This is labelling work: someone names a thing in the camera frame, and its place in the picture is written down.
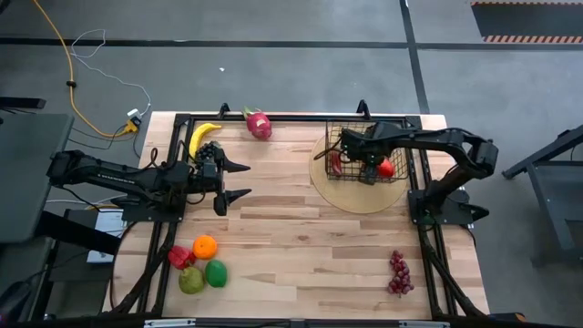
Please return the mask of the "black wire basket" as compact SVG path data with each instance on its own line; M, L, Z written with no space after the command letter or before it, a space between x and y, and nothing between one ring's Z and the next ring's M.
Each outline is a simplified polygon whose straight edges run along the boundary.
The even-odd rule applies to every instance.
M326 122L326 132L325 132L325 141L324 141L324 149L327 153L324 155L325 157L325 172L327 174L328 179L333 180L349 180L349 181L358 181L359 173L361 171L361 163L356 162L349 162L341 150L341 143L340 143L340 134L343 128L349 128L355 130L360 133L365 133L370 127L374 125L374 122L364 122L364 121L327 121ZM343 174L341 177L336 177L332 173L331 167L331 152L333 150L337 150L341 154L341 162L342 162L342 171ZM376 183L394 183L398 180L408 179L409 171L408 171L408 157L406 155L406 151L404 149L395 149L390 157L388 158L394 165L395 174L392 178L381 178L377 176Z

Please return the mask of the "orange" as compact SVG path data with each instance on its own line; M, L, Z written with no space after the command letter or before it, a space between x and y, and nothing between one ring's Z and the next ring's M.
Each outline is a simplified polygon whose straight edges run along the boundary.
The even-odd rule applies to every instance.
M218 243L210 235L200 235L192 244L192 253L197 259L210 260L218 251Z

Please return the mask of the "green pear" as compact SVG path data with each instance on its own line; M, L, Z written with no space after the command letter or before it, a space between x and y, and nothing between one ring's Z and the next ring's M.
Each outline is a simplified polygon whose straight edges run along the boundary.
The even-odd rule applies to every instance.
M185 294L195 294L204 289L203 273L196 267L188 267L179 275L179 289Z

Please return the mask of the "grey desk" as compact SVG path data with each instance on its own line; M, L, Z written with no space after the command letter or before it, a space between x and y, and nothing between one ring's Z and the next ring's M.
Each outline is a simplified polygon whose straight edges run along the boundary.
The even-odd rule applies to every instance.
M8 114L0 124L0 243L35 235L50 191L51 156L65 148L67 114Z

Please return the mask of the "green lime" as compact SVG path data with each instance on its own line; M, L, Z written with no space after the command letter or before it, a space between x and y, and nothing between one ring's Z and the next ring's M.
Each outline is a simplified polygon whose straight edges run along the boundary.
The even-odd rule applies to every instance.
M206 264L205 278L211 287L222 288L228 280L227 267L219 260L211 260Z

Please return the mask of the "red grape bunch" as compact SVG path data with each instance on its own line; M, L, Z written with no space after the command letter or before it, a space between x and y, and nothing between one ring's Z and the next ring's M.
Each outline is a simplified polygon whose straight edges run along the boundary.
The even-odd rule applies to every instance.
M411 292L414 289L414 285L411 282L410 269L404 259L404 255L400 251L394 250L391 254L389 265L394 276L388 283L388 292L399 297Z

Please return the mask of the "black metal table frame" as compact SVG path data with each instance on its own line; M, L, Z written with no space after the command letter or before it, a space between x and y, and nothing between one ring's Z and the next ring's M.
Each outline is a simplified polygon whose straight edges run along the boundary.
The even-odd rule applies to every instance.
M196 197L178 226L177 244L213 236L229 271L222 288L184 294L169 271L166 317L292 319L427 319L430 307L416 227L407 198L373 214L330 205L313 186L309 161L325 125L314 115L275 115L260 142L226 117L212 133L233 161L251 169L226 178L231 190L252 189L224 217L211 196ZM394 250L404 255L414 289L389 293Z

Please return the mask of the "black desk beam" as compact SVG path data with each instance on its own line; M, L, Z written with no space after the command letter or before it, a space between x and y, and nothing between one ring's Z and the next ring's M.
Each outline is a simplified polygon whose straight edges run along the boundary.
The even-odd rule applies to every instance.
M36 236L50 237L84 247L90 251L99 251L115 255L121 239L103 231L89 228L65 217L44 211L35 231Z

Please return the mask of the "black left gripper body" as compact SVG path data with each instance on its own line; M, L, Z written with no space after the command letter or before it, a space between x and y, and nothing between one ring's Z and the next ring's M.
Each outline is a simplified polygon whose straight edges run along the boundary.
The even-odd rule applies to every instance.
M219 216L227 214L227 201L225 197L223 169L221 163L196 164L197 177L200 180L200 188L205 192L215 192L213 209Z

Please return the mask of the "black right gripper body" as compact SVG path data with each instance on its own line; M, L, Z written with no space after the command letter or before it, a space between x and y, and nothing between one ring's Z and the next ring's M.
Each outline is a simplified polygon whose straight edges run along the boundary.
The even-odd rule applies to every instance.
M346 159L349 162L361 163L358 180L366 185L374 185L377 181L378 167L385 160L379 143L367 138L364 133L349 128L342 129L340 142Z

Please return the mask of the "white box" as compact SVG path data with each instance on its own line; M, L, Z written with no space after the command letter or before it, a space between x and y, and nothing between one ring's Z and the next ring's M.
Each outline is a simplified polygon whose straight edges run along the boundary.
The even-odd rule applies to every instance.
M126 223L122 220L122 214L123 210L102 210L97 214L95 229L119 238L126 228ZM111 263L112 261L112 254L100 251L90 251L87 254L87 263L89 264Z

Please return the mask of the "round woven placemat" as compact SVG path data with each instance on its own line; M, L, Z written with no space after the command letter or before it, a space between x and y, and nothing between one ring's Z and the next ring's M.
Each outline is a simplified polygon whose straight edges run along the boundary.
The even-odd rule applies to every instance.
M311 182L334 207L356 214L369 214L393 206L405 193L407 179L366 185L359 181L329 179L324 159L309 161Z

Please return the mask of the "black hazard striped mat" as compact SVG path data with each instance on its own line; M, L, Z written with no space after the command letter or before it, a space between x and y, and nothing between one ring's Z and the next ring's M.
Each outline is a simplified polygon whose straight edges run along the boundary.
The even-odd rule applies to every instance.
M583 2L476 1L486 43L583 44Z

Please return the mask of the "black grape bunch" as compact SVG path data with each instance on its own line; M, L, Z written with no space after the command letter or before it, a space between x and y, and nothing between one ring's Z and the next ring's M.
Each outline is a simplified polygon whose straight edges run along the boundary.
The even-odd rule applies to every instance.
M221 163L224 160L224 151L217 141L205 143L195 153L194 163Z

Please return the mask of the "black flat bar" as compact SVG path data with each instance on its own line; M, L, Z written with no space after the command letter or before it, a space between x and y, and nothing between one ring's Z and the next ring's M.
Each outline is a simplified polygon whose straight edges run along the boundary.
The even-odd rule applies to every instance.
M46 101L35 97L0 97L0 107L2 108L28 108L43 109Z

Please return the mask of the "pink dragon fruit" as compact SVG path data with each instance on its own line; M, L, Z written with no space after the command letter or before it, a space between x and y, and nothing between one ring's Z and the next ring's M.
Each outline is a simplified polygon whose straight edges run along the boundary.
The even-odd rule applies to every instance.
M244 107L242 114L245 118L247 129L253 137L261 140L266 140L271 137L271 122L267 115L260 109Z

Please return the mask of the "black table stand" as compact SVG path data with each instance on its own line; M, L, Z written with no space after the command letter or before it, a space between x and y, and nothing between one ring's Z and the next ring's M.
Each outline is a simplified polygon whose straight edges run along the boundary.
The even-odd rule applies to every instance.
M577 246L569 223L583 223L583 160L556 157L583 146L583 125L560 133L557 138L502 172L505 179L526 173L539 208L550 220L559 249L543 251L531 259L535 266L583 262L583 245Z

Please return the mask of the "red bell pepper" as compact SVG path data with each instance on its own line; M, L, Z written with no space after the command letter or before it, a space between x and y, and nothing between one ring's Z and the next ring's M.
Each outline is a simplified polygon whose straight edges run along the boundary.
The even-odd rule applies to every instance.
M195 263L196 256L191 250L174 245L169 250L168 260L174 268L184 270Z

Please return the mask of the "yellow banana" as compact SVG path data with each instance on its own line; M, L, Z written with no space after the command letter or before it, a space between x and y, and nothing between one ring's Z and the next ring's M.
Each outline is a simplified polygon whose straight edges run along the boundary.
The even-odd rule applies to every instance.
M189 155L194 159L199 149L201 140L211 131L221 129L221 125L204 123L198 126L192 133L189 141Z

